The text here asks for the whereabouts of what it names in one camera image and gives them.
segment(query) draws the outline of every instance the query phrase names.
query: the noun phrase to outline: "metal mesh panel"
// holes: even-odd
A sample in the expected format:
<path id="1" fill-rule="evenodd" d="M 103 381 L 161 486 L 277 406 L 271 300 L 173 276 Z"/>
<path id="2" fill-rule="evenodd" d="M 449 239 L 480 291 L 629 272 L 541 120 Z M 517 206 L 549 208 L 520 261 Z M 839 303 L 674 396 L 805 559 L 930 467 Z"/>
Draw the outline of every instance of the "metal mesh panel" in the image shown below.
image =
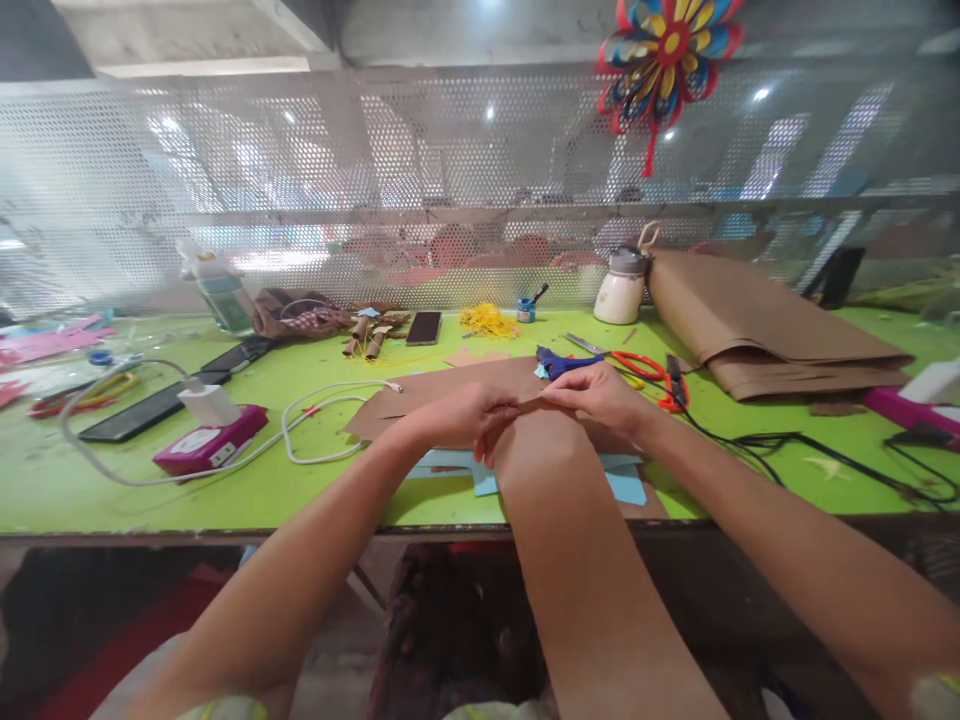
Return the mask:
<path id="1" fill-rule="evenodd" d="M 443 307 L 549 277 L 576 305 L 654 218 L 682 248 L 765 229 L 760 266 L 796 282 L 840 242 L 954 211 L 958 79 L 731 63 L 657 139 L 651 179 L 647 136 L 610 133 L 609 78 L 579 67 L 2 87 L 0 302 L 25 316 L 163 287 L 192 237 L 252 284 Z M 920 159 L 916 118 L 942 139 Z"/>

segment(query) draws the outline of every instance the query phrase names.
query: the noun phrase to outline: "hand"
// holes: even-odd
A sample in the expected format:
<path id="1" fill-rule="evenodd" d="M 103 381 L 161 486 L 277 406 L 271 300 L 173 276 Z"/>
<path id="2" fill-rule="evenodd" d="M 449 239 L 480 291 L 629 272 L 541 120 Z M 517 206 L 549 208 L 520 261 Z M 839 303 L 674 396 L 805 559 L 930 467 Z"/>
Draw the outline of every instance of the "hand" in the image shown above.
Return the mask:
<path id="1" fill-rule="evenodd" d="M 583 410 L 627 440 L 636 440 L 639 427 L 659 414 L 605 362 L 564 373 L 544 388 L 543 398 L 554 405 Z"/>
<path id="2" fill-rule="evenodd" d="M 403 423 L 430 447 L 472 444 L 477 462 L 492 467 L 494 431 L 516 419 L 518 404 L 512 393 L 475 382 L 414 410 Z"/>

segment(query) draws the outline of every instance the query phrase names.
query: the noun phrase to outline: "cable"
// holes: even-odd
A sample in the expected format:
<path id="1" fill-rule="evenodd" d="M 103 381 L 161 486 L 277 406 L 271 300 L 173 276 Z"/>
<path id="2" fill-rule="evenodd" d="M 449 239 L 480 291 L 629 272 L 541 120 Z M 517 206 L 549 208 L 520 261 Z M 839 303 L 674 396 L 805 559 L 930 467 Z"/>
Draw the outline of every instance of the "cable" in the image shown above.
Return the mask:
<path id="1" fill-rule="evenodd" d="M 309 465 L 309 464 L 332 462 L 334 460 L 339 460 L 340 458 L 344 458 L 347 455 L 355 453 L 357 450 L 360 449 L 363 443 L 357 443 L 353 447 L 343 452 L 336 453 L 334 455 L 328 455 L 326 457 L 319 457 L 319 458 L 312 458 L 310 460 L 300 460 L 293 456 L 293 449 L 290 444 L 290 431 L 293 428 L 295 428 L 297 425 L 299 425 L 301 422 L 306 420 L 308 417 L 310 417 L 313 413 L 311 412 L 311 413 L 301 415 L 299 418 L 294 420 L 289 426 L 287 426 L 287 416 L 289 415 L 291 409 L 293 409 L 297 404 L 303 402 L 307 398 L 312 397 L 317 393 L 323 392 L 324 390 L 328 390 L 329 388 L 332 388 L 332 387 L 341 387 L 346 385 L 384 385 L 396 392 L 403 392 L 402 387 L 400 387 L 396 383 L 387 382 L 385 380 L 362 380 L 359 382 L 344 382 L 344 383 L 333 383 L 331 385 L 325 385 L 324 387 L 314 390 L 313 392 L 310 392 L 307 395 L 304 395 L 299 400 L 296 400 L 295 402 L 288 405 L 287 408 L 283 411 L 283 419 L 281 421 L 281 428 L 282 428 L 281 431 L 276 435 L 274 435 L 273 437 L 271 437 L 266 442 L 264 442 L 260 447 L 258 447 L 250 455 L 243 458 L 239 462 L 235 462 L 235 463 L 232 463 L 231 465 L 226 465 L 224 467 L 214 468 L 212 470 L 204 470 L 203 472 L 190 473 L 188 475 L 178 475 L 176 477 L 163 478 L 162 480 L 148 480 L 145 482 L 134 482 L 132 480 L 128 480 L 127 478 L 122 477 L 117 473 L 113 472 L 110 468 L 108 468 L 106 465 L 100 462 L 100 460 L 97 458 L 96 455 L 94 455 L 89 449 L 87 449 L 87 447 L 83 444 L 83 442 L 81 442 L 81 440 L 76 436 L 76 434 L 70 428 L 70 416 L 73 413 L 74 408 L 76 408 L 83 401 L 85 397 L 87 397 L 88 395 L 92 394 L 94 391 L 96 391 L 97 389 L 105 385 L 114 376 L 120 374 L 121 372 L 129 370 L 132 367 L 135 367 L 137 365 L 142 365 L 144 363 L 157 363 L 160 365 L 167 365 L 169 367 L 172 367 L 178 373 L 180 373 L 181 379 L 186 380 L 186 379 L 192 378 L 192 376 L 189 375 L 182 367 L 180 367 L 176 363 L 170 362 L 169 360 L 160 360 L 160 359 L 151 359 L 151 358 L 128 360 L 127 362 L 121 363 L 117 367 L 113 368 L 110 372 L 108 372 L 106 375 L 100 378 L 97 382 L 93 383 L 89 387 L 84 388 L 82 391 L 77 393 L 77 395 L 71 398 L 70 402 L 64 405 L 63 410 L 60 412 L 60 432 L 63 434 L 63 437 L 67 441 L 67 443 L 71 445 L 74 450 L 80 453 L 87 460 L 87 462 L 93 465 L 94 468 L 99 470 L 100 473 L 104 477 L 106 477 L 108 480 L 112 480 L 115 483 L 118 483 L 120 485 L 125 485 L 127 487 L 150 487 L 152 485 L 165 485 L 167 483 L 183 483 L 183 482 L 186 482 L 187 480 L 198 480 L 200 478 L 210 477 L 218 473 L 237 470 L 243 467 L 244 465 L 246 465 L 247 463 L 253 461 L 255 458 L 259 457 L 261 453 L 263 453 L 267 448 L 272 446 L 281 437 L 284 438 L 284 441 L 287 446 L 287 457 L 290 459 L 291 462 L 297 463 L 298 465 Z M 350 395 L 348 397 L 334 398 L 332 400 L 328 400 L 322 403 L 317 408 L 317 410 L 320 410 L 326 407 L 327 405 L 332 405 L 335 402 L 341 402 L 344 400 L 366 401 L 367 398 L 360 397 L 359 395 Z"/>
<path id="2" fill-rule="evenodd" d="M 888 488 L 894 490 L 904 500 L 917 500 L 920 502 L 926 502 L 941 512 L 946 512 L 945 506 L 951 505 L 960 499 L 960 488 L 957 487 L 957 484 L 953 480 L 948 478 L 943 473 L 937 472 L 932 467 L 913 457 L 905 450 L 897 447 L 896 436 L 884 440 L 884 447 L 899 453 L 910 462 L 923 468 L 926 472 L 936 476 L 948 488 L 949 493 L 947 495 L 943 497 L 931 495 L 915 485 L 905 483 L 902 480 L 897 480 L 896 478 L 890 477 L 879 470 L 874 470 L 872 467 L 864 465 L 863 463 L 844 455 L 838 450 L 834 450 L 829 445 L 824 445 L 819 440 L 814 440 L 811 437 L 807 437 L 802 432 L 757 433 L 755 435 L 744 435 L 743 437 L 737 438 L 736 441 L 752 447 L 766 448 L 771 452 L 777 452 L 789 442 L 803 443 L 807 447 L 811 447 L 814 450 L 823 453 L 827 457 L 841 462 L 847 467 L 853 468 L 862 475 L 866 475 L 868 478 L 875 480 L 882 485 L 886 485 Z"/>
<path id="3" fill-rule="evenodd" d="M 395 392 L 403 392 L 402 387 L 400 387 L 396 383 L 387 382 L 386 380 L 360 380 L 358 382 L 333 383 L 332 385 L 325 385 L 322 388 L 313 390 L 312 392 L 308 392 L 299 400 L 294 400 L 292 403 L 287 405 L 287 408 L 286 410 L 283 411 L 283 416 L 280 419 L 280 427 L 282 428 L 280 431 L 280 434 L 283 436 L 283 442 L 287 446 L 287 458 L 290 460 L 290 462 L 296 463 L 297 465 L 313 465 L 315 463 L 331 462 L 333 460 L 339 460 L 340 458 L 346 457 L 347 455 L 351 455 L 352 453 L 355 453 L 357 450 L 359 450 L 361 445 L 363 445 L 362 442 L 359 442 L 356 445 L 354 445 L 352 448 L 348 448 L 343 452 L 337 453 L 335 455 L 327 455 L 326 457 L 321 457 L 321 458 L 311 458 L 309 460 L 301 460 L 297 457 L 294 457 L 293 446 L 290 443 L 290 431 L 293 430 L 293 428 L 295 428 L 297 425 L 302 423 L 304 420 L 306 420 L 308 417 L 313 415 L 315 412 L 319 412 L 320 410 L 323 410 L 323 408 L 327 407 L 328 405 L 333 405 L 334 403 L 343 402 L 345 400 L 359 400 L 360 402 L 366 402 L 368 398 L 360 397 L 359 395 L 346 395 L 345 397 L 339 397 L 339 398 L 333 398 L 331 400 L 327 400 L 326 402 L 322 402 L 319 405 L 315 406 L 315 408 L 310 412 L 304 413 L 303 415 L 298 417 L 290 425 L 287 425 L 287 416 L 290 414 L 290 411 L 295 406 L 299 405 L 307 398 L 311 398 L 317 393 L 321 393 L 324 390 L 328 390 L 329 388 L 344 387 L 347 385 L 371 385 L 374 383 L 376 383 L 377 385 L 385 385 L 386 387 L 390 388 L 391 390 L 394 390 Z"/>
<path id="4" fill-rule="evenodd" d="M 738 450 L 738 451 L 740 451 L 740 452 L 746 453 L 747 455 L 749 455 L 750 457 L 752 457 L 754 460 L 756 460 L 758 463 L 760 463 L 761 466 L 763 466 L 764 471 L 767 473 L 767 475 L 770 476 L 770 479 L 773 480 L 777 485 L 779 485 L 779 486 L 782 487 L 782 488 L 786 488 L 786 487 L 787 487 L 786 484 L 783 482 L 783 480 L 780 478 L 780 474 L 779 474 L 776 470 L 773 469 L 773 466 L 770 465 L 770 463 L 768 463 L 768 462 L 767 462 L 763 457 L 761 457 L 759 454 L 755 453 L 749 446 L 744 445 L 744 444 L 741 444 L 741 443 L 740 443 L 738 440 L 736 440 L 736 439 L 725 438 L 725 437 L 723 437 L 722 435 L 717 435 L 716 433 L 711 432 L 710 430 L 707 430 L 705 427 L 703 427 L 703 425 L 701 425 L 700 423 L 698 423 L 698 422 L 693 418 L 693 415 L 690 414 L 690 411 L 687 409 L 687 403 L 681 402 L 680 397 L 677 395 L 677 393 L 672 392 L 672 391 L 668 390 L 665 386 L 660 385 L 659 383 L 656 383 L 656 382 L 654 382 L 653 380 L 650 380 L 649 378 L 645 378 L 645 377 L 643 377 L 643 376 L 641 376 L 641 375 L 639 375 L 639 374 L 637 374 L 637 373 L 635 373 L 635 372 L 631 372 L 631 371 L 629 371 L 629 370 L 624 370 L 623 368 L 619 368 L 619 367 L 616 367 L 616 366 L 614 366 L 614 367 L 615 367 L 616 370 L 617 370 L 618 372 L 620 372 L 622 375 L 630 375 L 630 376 L 632 376 L 632 377 L 638 378 L 638 379 L 642 380 L 643 382 L 645 382 L 647 385 L 650 385 L 650 386 L 652 386 L 652 387 L 655 387 L 657 390 L 660 390 L 661 392 L 666 393 L 667 395 L 669 395 L 670 397 L 672 397 L 674 403 L 677 405 L 678 408 L 680 408 L 680 412 L 683 413 L 683 416 L 684 416 L 684 417 L 687 419 L 687 421 L 694 427 L 695 430 L 699 431 L 699 432 L 702 433 L 703 435 L 706 435 L 708 438 L 710 438 L 711 440 L 713 440 L 713 441 L 715 441 L 715 442 L 721 443 L 721 444 L 723 444 L 723 445 L 729 445 L 730 447 L 734 448 L 735 450 Z"/>

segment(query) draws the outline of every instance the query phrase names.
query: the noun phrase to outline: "white charging cable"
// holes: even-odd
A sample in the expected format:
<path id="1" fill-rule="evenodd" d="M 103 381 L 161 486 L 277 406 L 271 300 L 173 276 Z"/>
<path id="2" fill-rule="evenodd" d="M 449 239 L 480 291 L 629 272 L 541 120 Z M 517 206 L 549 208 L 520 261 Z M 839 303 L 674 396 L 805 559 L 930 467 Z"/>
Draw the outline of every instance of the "white charging cable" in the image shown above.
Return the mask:
<path id="1" fill-rule="evenodd" d="M 334 387 L 346 387 L 351 385 L 384 385 L 390 388 L 391 390 L 394 390 L 395 392 L 403 392 L 403 388 L 401 388 L 399 385 L 397 385 L 396 383 L 387 382 L 386 380 L 360 380 L 356 382 L 342 382 L 342 383 L 332 383 L 330 385 L 324 385 L 322 388 L 318 388 L 317 390 L 307 393 L 299 400 L 295 400 L 294 402 L 290 403 L 290 405 L 288 405 L 287 408 L 283 411 L 283 416 L 281 419 L 282 429 L 280 430 L 280 432 L 274 435 L 273 437 L 271 437 L 269 440 L 267 440 L 260 447 L 258 447 L 256 450 L 254 450 L 252 453 L 250 453 L 247 457 L 243 458 L 239 462 L 235 462 L 231 465 L 225 465 L 224 467 L 214 468 L 212 470 L 204 470 L 203 472 L 190 473 L 189 475 L 178 475 L 176 477 L 163 478 L 162 480 L 148 480 L 146 482 L 135 482 L 133 480 L 128 480 L 127 478 L 118 475 L 117 473 L 113 472 L 113 470 L 111 470 L 106 465 L 104 465 L 102 462 L 100 462 L 97 456 L 94 455 L 83 444 L 80 438 L 78 438 L 76 434 L 73 432 L 73 430 L 70 428 L 70 416 L 73 412 L 73 409 L 77 405 L 79 405 L 85 397 L 87 397 L 88 395 L 91 395 L 100 387 L 105 385 L 107 381 L 109 381 L 115 375 L 118 375 L 122 372 L 126 372 L 130 368 L 135 367 L 137 365 L 142 365 L 144 363 L 157 363 L 160 365 L 167 365 L 169 367 L 172 367 L 177 372 L 179 372 L 182 379 L 184 380 L 193 379 L 193 376 L 188 374 L 182 367 L 180 367 L 176 363 L 170 362 L 169 360 L 160 360 L 160 359 L 151 359 L 151 358 L 131 360 L 125 363 L 121 363 L 120 365 L 115 367 L 113 370 L 111 370 L 109 373 L 104 375 L 102 378 L 97 380 L 97 382 L 81 390 L 73 398 L 71 398 L 71 400 L 66 405 L 64 405 L 63 410 L 60 412 L 60 432 L 63 434 L 63 437 L 67 441 L 67 443 L 70 444 L 74 448 L 74 450 L 80 453 L 87 460 L 87 462 L 89 462 L 91 465 L 93 465 L 93 467 L 99 470 L 100 473 L 104 475 L 107 479 L 113 480 L 113 482 L 119 483 L 120 485 L 126 485 L 127 487 L 149 487 L 151 485 L 165 485 L 171 482 L 185 482 L 187 480 L 198 480 L 200 478 L 216 475 L 217 473 L 237 470 L 238 468 L 241 468 L 247 463 L 251 462 L 254 458 L 259 457 L 264 450 L 266 450 L 275 442 L 277 442 L 277 440 L 279 440 L 281 437 L 284 439 L 284 442 L 286 443 L 286 446 L 287 446 L 287 457 L 290 459 L 291 462 L 294 462 L 298 465 L 313 465 L 317 463 L 325 463 L 325 462 L 332 462 L 334 460 L 339 460 L 340 458 L 344 458 L 344 457 L 347 457 L 348 455 L 355 453 L 357 450 L 361 448 L 363 443 L 357 443 L 353 447 L 350 447 L 344 450 L 343 452 L 335 453 L 334 455 L 327 455 L 325 457 L 312 458 L 310 460 L 302 460 L 294 457 L 293 455 L 293 448 L 290 442 L 290 431 L 293 430 L 293 428 L 295 428 L 297 425 L 302 423 L 304 420 L 312 416 L 315 412 L 318 412 L 319 410 L 325 408 L 327 405 L 332 405 L 333 403 L 342 402 L 344 400 L 359 400 L 360 402 L 366 402 L 367 398 L 360 397 L 359 395 L 348 395 L 346 397 L 332 398 L 331 400 L 327 400 L 325 402 L 320 403 L 319 405 L 315 406 L 310 412 L 304 413 L 303 415 L 298 417 L 296 420 L 294 420 L 292 423 L 290 423 L 290 425 L 287 425 L 287 417 L 290 414 L 290 411 L 293 410 L 297 405 L 299 405 L 301 402 L 303 402 L 307 398 L 313 397 L 314 395 L 321 393 L 324 390 L 329 390 L 330 388 L 334 388 Z"/>

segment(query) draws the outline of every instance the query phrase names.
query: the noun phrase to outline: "glue bottle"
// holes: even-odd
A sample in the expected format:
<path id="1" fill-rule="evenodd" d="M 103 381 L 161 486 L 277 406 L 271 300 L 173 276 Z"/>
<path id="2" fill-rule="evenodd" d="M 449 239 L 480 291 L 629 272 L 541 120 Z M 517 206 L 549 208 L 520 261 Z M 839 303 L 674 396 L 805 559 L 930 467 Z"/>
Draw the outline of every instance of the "glue bottle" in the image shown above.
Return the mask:
<path id="1" fill-rule="evenodd" d="M 240 282 L 243 273 L 189 238 L 177 241 L 177 252 L 183 258 L 180 277 L 196 281 L 217 327 L 234 337 L 256 334 L 251 324 L 253 301 Z"/>

